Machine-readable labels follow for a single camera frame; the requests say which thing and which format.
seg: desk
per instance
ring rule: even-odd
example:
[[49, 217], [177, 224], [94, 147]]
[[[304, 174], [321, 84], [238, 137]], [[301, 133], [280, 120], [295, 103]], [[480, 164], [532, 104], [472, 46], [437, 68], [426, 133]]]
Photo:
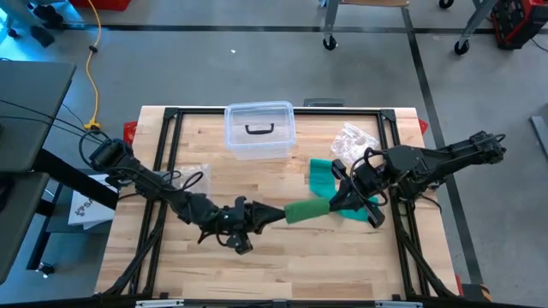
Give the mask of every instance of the desk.
[[[48, 175], [48, 179], [51, 176], [99, 203], [115, 207], [117, 193], [43, 148], [53, 119], [57, 117], [69, 89], [74, 70], [74, 64], [68, 63], [0, 61], [0, 175], [13, 177], [16, 181], [30, 181], [27, 176], [33, 177], [27, 175], [29, 171], [43, 173]], [[42, 115], [11, 104], [36, 110]], [[77, 139], [74, 139], [74, 146], [77, 146]], [[52, 204], [41, 202], [40, 198], [30, 198], [41, 197], [45, 188], [43, 182], [26, 186], [27, 189], [13, 189], [9, 192], [13, 204], [0, 212], [0, 243], [3, 249], [0, 283], [11, 268], [34, 213], [48, 217], [52, 214]], [[27, 266], [30, 270], [38, 267], [44, 252], [49, 236], [46, 233], [47, 223], [48, 220], [40, 232]]]
[[4, 209], [0, 211], [0, 231], [7, 235], [0, 237], [0, 284], [5, 281], [15, 261], [49, 179], [47, 174], [39, 172], [11, 177], [14, 184]]
[[[401, 142], [424, 146], [415, 109], [395, 111]], [[164, 107], [145, 106], [140, 112], [133, 148], [148, 168], [156, 155], [163, 115]], [[377, 121], [371, 117], [296, 115], [297, 146], [289, 159], [241, 162], [224, 147], [223, 115], [185, 115], [176, 169], [209, 163], [210, 198], [217, 205], [232, 206], [236, 196], [245, 195], [282, 207], [313, 197], [308, 186], [310, 158], [335, 158], [330, 146], [345, 122], [378, 138]], [[173, 127], [167, 140], [171, 140]], [[121, 195], [132, 192], [128, 189]], [[439, 210], [423, 200], [416, 205], [426, 261], [448, 289], [457, 293]], [[134, 256], [144, 208], [141, 197], [126, 198], [117, 205], [97, 292], [110, 287]], [[383, 212], [387, 219], [378, 229], [337, 214], [293, 225], [276, 222], [262, 235], [250, 234], [254, 250], [239, 256], [213, 237], [197, 245], [199, 229], [168, 210], [154, 294], [169, 292], [172, 299], [390, 299], [394, 293], [403, 294], [402, 273], [390, 207], [385, 206]], [[147, 260], [140, 287], [146, 279]], [[409, 267], [415, 290], [419, 290], [411, 259]]]

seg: black table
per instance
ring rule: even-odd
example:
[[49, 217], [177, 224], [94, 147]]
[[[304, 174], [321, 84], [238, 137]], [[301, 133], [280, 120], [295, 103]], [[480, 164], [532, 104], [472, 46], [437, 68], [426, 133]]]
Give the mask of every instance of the black table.
[[[6, 204], [0, 212], [0, 284], [8, 276], [17, 257], [21, 243], [25, 239], [28, 226], [42, 200], [42, 193], [50, 176], [45, 173], [27, 172], [11, 175], [13, 186], [9, 191]], [[47, 213], [47, 205], [41, 207], [42, 214]]]
[[68, 63], [0, 62], [0, 100], [49, 117], [2, 102], [0, 116], [40, 119], [50, 124], [0, 118], [0, 172], [45, 172], [100, 204], [116, 206], [117, 195], [110, 189], [42, 148], [53, 123], [50, 117], [57, 116], [74, 71], [75, 65]]
[[[47, 115], [0, 101], [0, 175], [12, 178], [15, 183], [9, 191], [8, 203], [0, 211], [0, 247], [3, 249], [0, 283], [15, 260], [34, 213], [51, 216], [53, 212], [52, 204], [41, 200], [44, 182], [47, 184], [49, 177], [101, 204], [116, 207], [117, 193], [42, 148], [74, 71], [75, 65], [67, 63], [0, 62], [0, 100]], [[45, 123], [2, 116], [39, 119]], [[44, 248], [40, 246], [46, 242], [47, 239], [39, 239], [38, 248]], [[31, 259], [39, 260], [39, 257], [31, 256]]]

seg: cart wheel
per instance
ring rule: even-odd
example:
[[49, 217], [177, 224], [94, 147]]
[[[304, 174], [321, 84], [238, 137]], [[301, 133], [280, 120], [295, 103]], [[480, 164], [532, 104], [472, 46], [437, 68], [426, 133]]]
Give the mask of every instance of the cart wheel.
[[335, 40], [335, 38], [333, 38], [332, 35], [329, 37], [329, 44], [327, 44], [324, 38], [324, 47], [327, 50], [334, 50], [337, 47], [337, 41]]
[[459, 42], [456, 42], [455, 44], [455, 53], [459, 56], [462, 56], [465, 53], [467, 53], [469, 49], [470, 49], [470, 42], [468, 41], [464, 42], [464, 45], [461, 48], [459, 48]]
[[455, 0], [439, 0], [439, 7], [442, 9], [448, 9], [453, 5]]
[[17, 31], [14, 29], [8, 29], [8, 36], [14, 39], [19, 38], [19, 34], [17, 34]]

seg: caster wheel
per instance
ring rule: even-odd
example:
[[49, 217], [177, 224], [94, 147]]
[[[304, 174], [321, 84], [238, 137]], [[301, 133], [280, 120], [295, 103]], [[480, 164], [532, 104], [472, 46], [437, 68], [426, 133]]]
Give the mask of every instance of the caster wheel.
[[17, 31], [14, 29], [8, 29], [8, 36], [14, 39], [19, 38], [19, 34], [17, 34]]
[[40, 265], [35, 270], [35, 272], [41, 272], [42, 277], [47, 278], [49, 275], [55, 273], [55, 269], [51, 264], [47, 264], [46, 262], [40, 262]]
[[464, 45], [461, 48], [459, 48], [459, 42], [456, 42], [455, 44], [455, 53], [459, 56], [462, 56], [465, 53], [467, 53], [469, 49], [470, 49], [470, 42], [468, 41], [464, 42]]
[[324, 47], [327, 50], [334, 50], [337, 47], [337, 41], [335, 40], [335, 38], [333, 38], [333, 36], [330, 36], [329, 37], [329, 44], [327, 44], [327, 42], [325, 41], [325, 38], [324, 38]]
[[453, 5], [455, 0], [439, 0], [439, 7], [442, 9], [448, 9]]

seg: black cable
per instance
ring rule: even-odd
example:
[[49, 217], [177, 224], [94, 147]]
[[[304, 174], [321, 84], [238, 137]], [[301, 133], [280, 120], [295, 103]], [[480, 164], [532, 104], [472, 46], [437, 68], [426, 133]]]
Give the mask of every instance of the black cable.
[[[436, 205], [439, 208], [439, 213], [440, 214], [442, 213], [442, 205], [438, 201], [434, 200], [433, 198], [427, 197], [423, 195], [422, 193], [420, 193], [418, 196], [419, 198], [423, 198], [425, 200], [432, 202], [434, 205]], [[415, 203], [411, 202], [411, 211], [414, 211], [415, 209], [416, 209]], [[398, 214], [402, 217], [407, 217], [409, 213], [402, 214], [401, 212], [399, 212]]]
[[[192, 180], [194, 177], [198, 177], [198, 179], [194, 180], [192, 183], [188, 184], [190, 182], [190, 180]], [[193, 187], [194, 185], [196, 185], [196, 183], [198, 183], [202, 178], [204, 177], [204, 173], [202, 171], [198, 171], [198, 172], [195, 172], [194, 174], [190, 175], [190, 177], [188, 177], [188, 179], [184, 182], [184, 184], [182, 184], [182, 187], [181, 189], [182, 190], [187, 190], [189, 189], [190, 187]]]
[[[174, 170], [172, 172], [168, 172], [166, 173], [165, 175], [162, 175], [163, 178], [165, 178], [167, 175], [173, 175], [173, 174], [177, 174], [177, 177], [174, 177], [172, 180], [174, 179], [178, 179], [182, 176], [182, 173], [181, 171], [179, 170]], [[130, 198], [130, 197], [134, 197], [134, 196], [138, 196], [139, 194], [137, 192], [134, 192], [134, 193], [129, 193], [127, 195], [123, 195], [123, 196], [120, 196], [120, 198], [118, 198], [118, 201], [122, 200], [122, 199], [125, 199], [125, 198]]]
[[129, 198], [129, 197], [134, 197], [134, 196], [138, 196], [139, 194], [137, 192], [134, 192], [134, 193], [129, 193], [127, 195], [123, 195], [121, 196], [120, 198], [118, 198], [118, 201], [122, 200], [122, 199], [125, 199], [125, 198]]
[[84, 122], [82, 121], [82, 119], [80, 119], [79, 116], [77, 116], [66, 104], [62, 104], [62, 106], [64, 108], [66, 108], [68, 110], [68, 112], [70, 112], [76, 119], [78, 119], [78, 121], [80, 122], [80, 124], [82, 125], [82, 127], [85, 127], [84, 125]]
[[361, 194], [360, 190], [358, 189], [358, 187], [356, 187], [354, 180], [352, 179], [352, 176], [354, 176], [354, 168], [360, 161], [364, 161], [364, 163], [367, 165], [368, 168], [373, 170], [373, 172], [376, 172], [375, 168], [371, 165], [371, 163], [369, 163], [369, 158], [377, 155], [383, 155], [383, 152], [375, 151], [374, 149], [368, 147], [366, 151], [364, 152], [363, 157], [358, 158], [354, 163], [352, 163], [352, 166], [350, 167], [350, 186], [354, 189], [354, 191], [358, 194], [358, 196], [360, 196], [361, 201], [363, 201], [364, 203], [368, 203], [375, 206], [385, 206], [388, 204], [388, 198], [386, 198], [386, 194], [383, 192], [381, 187], [376, 187], [377, 193], [380, 194], [381, 197], [383, 197], [384, 201], [382, 203], [373, 202], [369, 200], [368, 198], [366, 198], [363, 194]]
[[546, 52], [548, 52], [548, 49], [546, 49], [545, 47], [541, 46], [539, 43], [537, 43], [536, 40], [534, 40], [534, 38], [531, 38], [531, 41], [537, 45], [537, 47], [539, 47], [541, 50], [544, 50]]
[[433, 198], [427, 197], [423, 195], [422, 193], [419, 194], [419, 197], [432, 202], [434, 205], [436, 205], [439, 208], [439, 213], [440, 214], [442, 213], [442, 205], [438, 201], [434, 200]]
[[110, 140], [109, 136], [106, 134], [106, 133], [103, 133], [101, 131], [95, 131], [95, 130], [92, 130], [92, 131], [89, 131], [89, 132], [85, 132], [82, 137], [80, 138], [80, 141], [78, 142], [78, 152], [80, 153], [80, 158], [82, 159], [82, 161], [91, 169], [94, 169], [93, 166], [89, 163], [89, 161], [87, 161], [86, 157], [84, 156], [84, 150], [82, 149], [82, 145], [84, 144], [84, 138], [87, 137], [88, 135], [91, 135], [91, 134], [102, 134], [106, 139], [106, 140]]
[[[41, 123], [44, 123], [48, 126], [52, 126], [52, 127], [56, 127], [56, 128], [59, 128], [67, 133], [71, 133], [75, 136], [78, 136], [80, 138], [82, 138], [82, 135], [78, 134], [78, 133], [75, 133], [73, 131], [70, 131], [68, 130], [67, 128], [65, 127], [60, 127], [56, 124], [53, 124], [53, 123], [49, 123], [47, 121], [44, 121], [44, 120], [40, 120], [40, 119], [33, 119], [33, 118], [27, 118], [27, 117], [24, 117], [24, 116], [9, 116], [9, 115], [0, 115], [0, 118], [3, 118], [3, 119], [14, 119], [14, 120], [25, 120], [25, 121], [37, 121], [37, 122], [41, 122]], [[91, 141], [97, 145], [101, 145], [99, 142], [95, 141], [95, 140], [91, 140], [91, 139], [86, 139], [87, 141]]]
[[[65, 120], [61, 120], [59, 118], [56, 118], [55, 116], [51, 116], [51, 115], [47, 115], [45, 114], [44, 112], [40, 112], [40, 111], [37, 111], [37, 110], [34, 110], [34, 109], [31, 109], [31, 108], [28, 108], [28, 107], [25, 107], [25, 106], [21, 106], [19, 104], [15, 104], [15, 103], [11, 103], [11, 102], [8, 102], [7, 100], [3, 100], [3, 99], [0, 99], [0, 102], [4, 103], [4, 104], [8, 104], [8, 105], [11, 105], [11, 106], [15, 106], [15, 107], [18, 107], [18, 108], [21, 108], [21, 109], [24, 109], [24, 110], [28, 110], [28, 111], [31, 111], [31, 112], [34, 112], [36, 114], [39, 114], [41, 116], [45, 116], [47, 118], [50, 118], [52, 119], [53, 121], [57, 120], [57, 121], [60, 121], [61, 123], [64, 123], [66, 125], [69, 125], [70, 127], [73, 127], [73, 128], [76, 128], [78, 129], [79, 131], [81, 131], [82, 133], [87, 133], [86, 130], [84, 130], [83, 128], [81, 127], [77, 127], [75, 124], [72, 124], [70, 122], [67, 122]], [[97, 141], [101, 141], [100, 139], [96, 138], [95, 136], [92, 136], [94, 139], [96, 139]]]

